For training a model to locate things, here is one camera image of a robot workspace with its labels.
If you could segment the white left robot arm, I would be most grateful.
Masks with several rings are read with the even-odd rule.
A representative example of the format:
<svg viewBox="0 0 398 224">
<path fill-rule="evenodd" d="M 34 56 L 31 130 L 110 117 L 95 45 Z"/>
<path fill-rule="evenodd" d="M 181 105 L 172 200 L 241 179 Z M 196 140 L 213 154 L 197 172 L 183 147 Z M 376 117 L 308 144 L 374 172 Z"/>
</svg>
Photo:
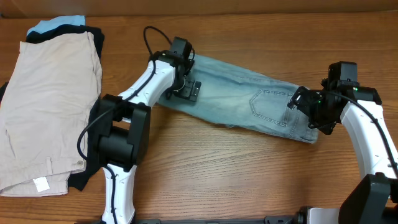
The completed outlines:
<svg viewBox="0 0 398 224">
<path fill-rule="evenodd" d="M 199 82 L 189 80 L 194 64 L 191 43 L 175 37 L 168 50 L 153 53 L 139 79 L 118 96 L 105 95 L 93 124 L 93 149 L 105 174 L 101 223 L 133 223 L 134 178 L 149 146 L 152 107 L 161 96 L 196 101 Z"/>
</svg>

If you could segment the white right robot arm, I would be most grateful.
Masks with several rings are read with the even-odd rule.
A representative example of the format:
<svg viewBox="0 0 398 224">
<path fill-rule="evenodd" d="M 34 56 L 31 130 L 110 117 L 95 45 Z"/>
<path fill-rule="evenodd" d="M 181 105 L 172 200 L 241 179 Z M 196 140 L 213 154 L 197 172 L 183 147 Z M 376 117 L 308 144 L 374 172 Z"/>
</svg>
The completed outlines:
<svg viewBox="0 0 398 224">
<path fill-rule="evenodd" d="M 328 67 L 321 90 L 299 87 L 287 106 L 308 117 L 308 127 L 330 135 L 342 124 L 353 143 L 361 181 L 339 208 L 302 208 L 292 223 L 397 223 L 397 150 L 375 88 L 361 86 L 357 64 Z"/>
</svg>

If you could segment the light blue denim shorts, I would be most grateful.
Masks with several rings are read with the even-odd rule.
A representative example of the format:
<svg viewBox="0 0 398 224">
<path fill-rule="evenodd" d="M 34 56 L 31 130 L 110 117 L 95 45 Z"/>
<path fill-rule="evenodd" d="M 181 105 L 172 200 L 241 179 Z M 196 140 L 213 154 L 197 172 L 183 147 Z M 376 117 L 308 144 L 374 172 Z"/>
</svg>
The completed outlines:
<svg viewBox="0 0 398 224">
<path fill-rule="evenodd" d="M 158 103 L 229 128 L 311 144 L 318 139 L 318 130 L 308 127 L 308 117 L 287 106 L 298 85 L 202 55 L 196 55 L 189 77 L 201 82 L 195 102 L 161 96 Z"/>
</svg>

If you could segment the light blue shirt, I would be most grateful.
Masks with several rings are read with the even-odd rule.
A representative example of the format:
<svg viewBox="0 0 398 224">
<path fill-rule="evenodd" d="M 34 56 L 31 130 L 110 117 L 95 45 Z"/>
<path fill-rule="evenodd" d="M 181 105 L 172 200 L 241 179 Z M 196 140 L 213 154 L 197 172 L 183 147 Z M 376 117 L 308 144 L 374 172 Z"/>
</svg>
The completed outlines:
<svg viewBox="0 0 398 224">
<path fill-rule="evenodd" d="M 36 26 L 31 27 L 27 31 L 27 35 L 31 32 L 37 32 L 42 34 L 44 32 L 56 29 L 61 25 L 73 25 L 73 26 L 84 26 L 86 24 L 85 16 L 74 15 L 74 16 L 58 16 L 51 20 L 41 20 Z"/>
</svg>

